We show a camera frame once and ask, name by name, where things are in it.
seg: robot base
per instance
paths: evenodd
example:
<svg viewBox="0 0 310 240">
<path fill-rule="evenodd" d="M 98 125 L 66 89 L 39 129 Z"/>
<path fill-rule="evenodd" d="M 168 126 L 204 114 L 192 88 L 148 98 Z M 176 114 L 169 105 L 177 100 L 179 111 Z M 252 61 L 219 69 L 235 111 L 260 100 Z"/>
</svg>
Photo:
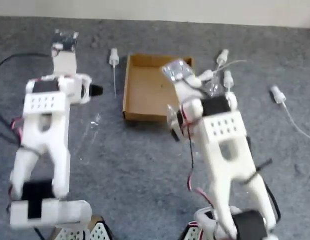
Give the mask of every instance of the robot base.
<svg viewBox="0 0 310 240">
<path fill-rule="evenodd" d="M 55 228 L 48 240 L 85 240 L 85 234 L 90 234 L 89 240 L 114 240 L 113 234 L 102 216 L 93 215 L 85 232 L 72 231 L 65 228 Z"/>
</svg>

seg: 3d printed robot arm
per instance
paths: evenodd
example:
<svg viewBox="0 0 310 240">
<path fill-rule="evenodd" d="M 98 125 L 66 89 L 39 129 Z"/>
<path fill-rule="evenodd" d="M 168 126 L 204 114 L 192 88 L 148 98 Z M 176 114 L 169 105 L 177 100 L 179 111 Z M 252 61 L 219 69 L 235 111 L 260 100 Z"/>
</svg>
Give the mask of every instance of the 3d printed robot arm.
<svg viewBox="0 0 310 240">
<path fill-rule="evenodd" d="M 102 94 L 91 78 L 76 72 L 75 48 L 78 33 L 56 31 L 52 44 L 54 72 L 32 79 L 26 85 L 21 146 L 10 175 L 13 202 L 12 228 L 60 226 L 85 230 L 91 207 L 83 200 L 61 201 L 69 191 L 69 111 L 72 104 L 89 102 Z M 53 179 L 30 180 L 42 154 L 54 164 Z"/>
<path fill-rule="evenodd" d="M 174 84 L 180 103 L 177 111 L 168 106 L 168 126 L 174 139 L 188 139 L 190 134 L 200 147 L 207 166 L 210 194 L 219 225 L 234 240 L 273 238 L 269 232 L 276 225 L 275 214 L 264 181 L 256 174 L 235 95 L 227 92 L 212 98 L 205 97 L 196 90 L 201 87 L 201 81 L 183 60 L 163 66 L 162 72 Z M 229 148 L 229 159 L 222 155 L 220 144 Z M 232 214 L 229 207 L 232 180 L 248 180 L 246 191 L 252 195 L 258 211 L 246 210 Z M 255 228 L 255 235 L 250 235 L 250 228 Z"/>
</svg>

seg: black wire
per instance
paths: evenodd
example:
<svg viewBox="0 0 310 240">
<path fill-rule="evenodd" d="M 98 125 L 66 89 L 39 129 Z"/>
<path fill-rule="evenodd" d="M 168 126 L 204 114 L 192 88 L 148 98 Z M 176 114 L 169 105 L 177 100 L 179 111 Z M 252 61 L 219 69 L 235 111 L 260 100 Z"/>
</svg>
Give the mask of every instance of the black wire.
<svg viewBox="0 0 310 240">
<path fill-rule="evenodd" d="M 193 154 L 193 146 L 191 143 L 189 127 L 187 127 L 187 132 L 188 132 L 189 148 L 190 148 L 190 156 L 191 156 L 191 171 L 193 171 L 194 170 L 194 154 Z"/>
<path fill-rule="evenodd" d="M 16 53 L 16 54 L 10 55 L 10 56 L 6 57 L 4 60 L 2 60 L 0 62 L 0 66 L 3 65 L 3 63 L 5 63 L 6 61 L 8 61 L 12 58 L 15 58 L 15 57 L 45 57 L 45 58 L 48 58 L 48 57 L 50 57 L 50 55 L 47 55 L 44 53 L 36 53 L 36 52 Z M 1 114 L 0 114 L 0 122 L 4 125 L 4 127 L 9 129 L 13 133 L 13 135 L 15 136 L 17 141 L 14 141 L 13 139 L 5 136 L 3 133 L 0 132 L 0 137 L 3 140 L 7 141 L 10 144 L 18 145 L 19 148 L 23 148 L 27 151 L 31 151 L 31 152 L 35 153 L 36 155 L 40 156 L 40 153 L 38 151 L 31 149 L 29 147 L 26 147 L 26 146 L 21 144 L 19 135 L 13 129 L 11 129 L 9 122 L 7 120 L 5 120 L 5 118 Z M 11 206 L 11 203 L 9 203 L 6 207 L 7 214 L 9 214 L 10 206 Z M 36 234 L 38 235 L 40 240 L 46 240 L 38 228 L 34 227 L 34 231 L 36 232 Z"/>
<path fill-rule="evenodd" d="M 38 52 L 24 52 L 24 53 L 15 53 L 8 57 L 6 57 L 4 60 L 0 62 L 0 66 L 5 63 L 6 61 L 16 58 L 16 57 L 40 57 L 40 58 L 50 58 L 50 55 L 44 54 L 44 53 L 38 53 Z"/>
<path fill-rule="evenodd" d="M 268 159 L 267 161 L 265 161 L 264 163 L 262 163 L 261 165 L 256 167 L 256 171 L 251 175 L 251 177 L 249 177 L 246 181 L 243 182 L 243 184 L 248 184 L 264 167 L 270 165 L 273 163 L 272 159 Z M 278 206 L 278 203 L 276 201 L 276 198 L 274 196 L 274 194 L 271 192 L 269 186 L 267 185 L 267 183 L 264 181 L 265 187 L 266 187 L 266 191 L 268 193 L 268 195 L 270 196 L 271 201 L 273 202 L 274 208 L 276 210 L 277 213 L 277 218 L 276 218 L 276 223 L 279 223 L 279 221 L 281 220 L 281 212 Z"/>
<path fill-rule="evenodd" d="M 34 227 L 34 231 L 35 233 L 38 235 L 38 237 L 40 238 L 40 240 L 46 240 L 43 236 L 43 234 L 41 234 L 40 230 L 36 227 Z"/>
<path fill-rule="evenodd" d="M 281 220 L 281 212 L 280 212 L 278 203 L 277 203 L 277 201 L 276 201 L 276 198 L 275 198 L 274 194 L 271 192 L 271 190 L 270 190 L 268 184 L 267 184 L 265 181 L 264 181 L 264 184 L 265 184 L 265 186 L 266 186 L 267 193 L 269 194 L 269 196 L 270 196 L 270 198 L 271 198 L 271 201 L 272 201 L 273 204 L 274 204 L 276 213 L 277 213 L 276 223 L 279 223 L 280 220 Z"/>
</svg>

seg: white robotic arm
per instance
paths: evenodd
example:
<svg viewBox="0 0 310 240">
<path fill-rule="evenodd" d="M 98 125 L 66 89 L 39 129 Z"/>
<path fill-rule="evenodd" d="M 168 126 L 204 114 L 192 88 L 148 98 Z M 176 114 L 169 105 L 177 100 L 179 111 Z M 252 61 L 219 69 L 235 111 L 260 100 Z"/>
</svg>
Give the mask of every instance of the white robotic arm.
<svg viewBox="0 0 310 240">
<path fill-rule="evenodd" d="M 235 95 L 227 92 L 207 97 L 200 89 L 201 81 L 182 60 L 163 66 L 162 72 L 174 84 L 180 103 L 177 111 L 168 106 L 168 126 L 176 140 L 191 137 L 200 147 L 210 180 L 213 208 L 226 236 L 234 240 L 273 237 L 270 232 L 276 225 L 275 214 L 264 181 L 256 174 Z M 228 147 L 230 158 L 225 159 L 222 155 L 221 144 Z M 232 180 L 248 180 L 245 188 L 257 204 L 258 211 L 243 211 L 238 214 L 231 212 L 229 197 Z M 200 225 L 203 218 L 198 217 L 198 214 L 196 216 Z M 205 225 L 206 222 L 201 222 L 203 228 Z M 249 235 L 248 229 L 254 225 L 259 229 L 255 235 Z"/>
<path fill-rule="evenodd" d="M 69 191 L 69 111 L 102 94 L 88 75 L 76 73 L 75 47 L 78 33 L 56 31 L 52 44 L 54 73 L 32 79 L 26 85 L 21 147 L 10 175 L 13 201 L 12 228 L 52 227 L 85 231 L 92 210 L 86 201 L 62 201 Z M 53 179 L 30 180 L 42 154 L 54 164 Z"/>
</svg>

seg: cable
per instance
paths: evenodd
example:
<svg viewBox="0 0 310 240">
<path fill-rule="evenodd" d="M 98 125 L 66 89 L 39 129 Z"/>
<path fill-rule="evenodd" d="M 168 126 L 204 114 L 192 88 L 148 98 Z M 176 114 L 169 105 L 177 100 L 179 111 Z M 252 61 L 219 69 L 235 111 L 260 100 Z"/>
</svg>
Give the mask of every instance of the cable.
<svg viewBox="0 0 310 240">
<path fill-rule="evenodd" d="M 276 198 L 275 198 L 274 194 L 271 192 L 271 190 L 270 190 L 268 184 L 267 184 L 265 181 L 264 181 L 264 184 L 265 184 L 265 186 L 266 186 L 267 193 L 268 193 L 268 195 L 270 196 L 271 201 L 273 202 L 274 207 L 275 207 L 275 210 L 276 210 L 276 213 L 277 213 L 276 223 L 279 223 L 280 220 L 281 220 L 281 212 L 280 212 L 278 203 L 277 203 L 277 201 L 276 201 Z"/>
<path fill-rule="evenodd" d="M 298 125 L 297 125 L 296 122 L 294 121 L 293 117 L 291 116 L 290 112 L 288 111 L 288 108 L 287 108 L 286 104 L 283 102 L 282 105 L 283 105 L 284 109 L 286 110 L 287 115 L 288 115 L 288 117 L 289 117 L 289 119 L 290 119 L 290 122 L 291 122 L 292 125 L 295 127 L 295 129 L 296 129 L 298 132 L 300 132 L 301 134 L 303 134 L 304 136 L 306 136 L 307 138 L 310 139 L 310 136 L 309 136 L 308 134 L 306 134 L 304 131 L 302 131 L 302 130 L 300 129 L 300 127 L 298 127 Z"/>
<path fill-rule="evenodd" d="M 246 61 L 247 61 L 246 59 L 231 61 L 230 63 L 227 63 L 227 64 L 223 65 L 222 67 L 218 68 L 218 70 L 215 70 L 214 73 L 216 74 L 216 73 L 220 72 L 222 69 L 225 69 L 225 68 L 229 67 L 232 64 L 246 62 Z"/>
<path fill-rule="evenodd" d="M 191 177 L 192 177 L 192 174 L 193 174 L 193 171 L 194 171 L 194 154 L 193 154 L 193 147 L 192 147 L 192 142 L 191 142 L 191 134 L 190 134 L 189 126 L 191 124 L 193 124 L 194 122 L 188 122 L 187 121 L 187 117 L 186 117 L 186 114 L 185 114 L 182 106 L 181 106 L 181 114 L 182 114 L 183 118 L 186 121 L 185 124 L 186 124 L 186 127 L 187 127 L 187 133 L 188 133 L 188 139 L 189 139 L 189 148 L 190 148 L 190 156 L 191 156 L 191 170 L 190 170 L 188 178 L 187 178 L 187 189 L 190 192 L 195 192 L 195 193 L 198 193 L 201 196 L 203 196 L 204 199 L 209 203 L 209 205 L 212 208 L 214 208 L 211 200 L 208 198 L 208 196 L 204 193 L 204 191 L 201 188 L 197 187 L 197 188 L 195 188 L 194 191 L 192 190 L 192 187 L 191 187 Z"/>
<path fill-rule="evenodd" d="M 267 161 L 265 161 L 264 163 L 262 163 L 261 165 L 256 167 L 256 171 L 244 182 L 242 182 L 244 185 L 248 184 L 257 174 L 259 174 L 259 172 L 265 168 L 266 166 L 270 165 L 273 163 L 272 159 L 268 159 Z M 277 218 L 276 218 L 276 223 L 279 223 L 279 221 L 281 220 L 281 212 L 278 206 L 278 203 L 276 201 L 276 198 L 274 196 L 274 194 L 271 192 L 269 186 L 267 185 L 267 183 L 264 181 L 265 187 L 266 187 L 266 191 L 268 193 L 268 195 L 270 196 L 271 201 L 273 202 L 274 208 L 276 210 L 276 214 L 277 214 Z"/>
<path fill-rule="evenodd" d="M 12 59 L 12 58 L 15 58 L 15 57 L 50 57 L 49 55 L 47 54 L 43 54 L 43 53 L 36 53 L 36 52 L 28 52 L 28 53 L 16 53 L 16 54 L 12 54 L 8 57 L 6 57 L 4 60 L 2 60 L 0 62 L 0 66 L 3 65 L 6 61 Z M 15 136 L 15 138 L 17 139 L 17 142 L 14 141 L 13 139 L 5 136 L 3 133 L 0 132 L 0 137 L 7 141 L 8 143 L 10 144 L 14 144 L 14 145 L 18 145 L 19 148 L 23 148 L 27 151 L 31 151 L 33 153 L 35 153 L 36 155 L 39 155 L 40 156 L 40 153 L 38 153 L 36 150 L 34 149 L 31 149 L 29 147 L 26 147 L 26 146 L 23 146 L 21 144 L 21 130 L 18 129 L 18 131 L 15 131 L 15 128 L 14 128 L 14 125 L 15 125 L 15 122 L 22 119 L 22 117 L 17 117 L 15 119 L 12 120 L 12 122 L 9 124 L 8 121 L 5 120 L 5 118 L 0 114 L 0 122 L 4 125 L 4 127 L 6 127 L 7 129 L 9 129 L 13 135 Z M 8 188 L 8 196 L 9 196 L 9 199 L 10 199 L 10 202 L 8 203 L 7 207 L 6 207 L 6 212 L 7 214 L 9 214 L 10 212 L 10 207 L 11 207 L 11 201 L 12 201 L 12 197 L 11 197 L 11 191 L 12 191 L 12 185 Z M 36 234 L 38 235 L 38 237 L 40 238 L 40 240 L 46 240 L 44 238 L 44 236 L 41 234 L 41 232 L 39 231 L 38 228 L 34 227 L 34 231 L 36 232 Z"/>
<path fill-rule="evenodd" d="M 0 66 L 5 63 L 6 61 L 16 58 L 16 57 L 41 57 L 41 58 L 50 58 L 50 55 L 44 54 L 44 53 L 37 53 L 37 52 L 25 52 L 25 53 L 15 53 L 8 57 L 6 57 L 4 60 L 0 62 Z"/>
<path fill-rule="evenodd" d="M 7 141 L 9 144 L 17 145 L 18 148 L 23 148 L 23 149 L 26 150 L 26 151 L 33 152 L 33 153 L 36 154 L 37 156 L 41 156 L 41 154 L 40 154 L 37 150 L 32 149 L 32 148 L 30 148 L 30 147 L 27 147 L 27 146 L 21 144 L 20 135 L 19 135 L 17 132 L 15 132 L 15 130 L 13 130 L 13 129 L 11 128 L 11 124 L 9 124 L 8 121 L 6 121 L 6 120 L 4 119 L 4 117 L 3 117 L 1 114 L 0 114 L 0 122 L 4 125 L 4 127 L 6 127 L 8 130 L 10 130 L 10 131 L 13 133 L 14 137 L 16 138 L 15 140 L 13 140 L 13 139 L 11 139 L 11 138 L 5 136 L 3 133 L 0 132 L 0 137 L 1 137 L 3 140 Z"/>
<path fill-rule="evenodd" d="M 204 235 L 204 231 L 202 229 L 200 229 L 200 232 L 198 234 L 198 240 L 202 240 L 203 239 L 203 235 Z"/>
<path fill-rule="evenodd" d="M 43 236 L 43 234 L 41 234 L 40 230 L 36 227 L 34 227 L 34 231 L 35 233 L 38 235 L 38 237 L 40 238 L 40 240 L 46 240 Z"/>
<path fill-rule="evenodd" d="M 295 123 L 293 117 L 291 116 L 290 112 L 288 111 L 288 108 L 285 104 L 285 101 L 287 100 L 285 94 L 279 90 L 279 88 L 276 86 L 276 85 L 273 85 L 271 88 L 270 88 L 270 93 L 271 93 L 271 97 L 273 98 L 274 102 L 279 104 L 279 105 L 282 105 L 285 109 L 285 111 L 287 112 L 287 115 L 290 119 L 290 122 L 293 124 L 293 126 L 295 127 L 295 129 L 301 133 L 302 135 L 306 136 L 307 138 L 310 139 L 310 136 L 308 134 L 306 134 L 304 131 L 302 131 L 298 125 Z"/>
</svg>

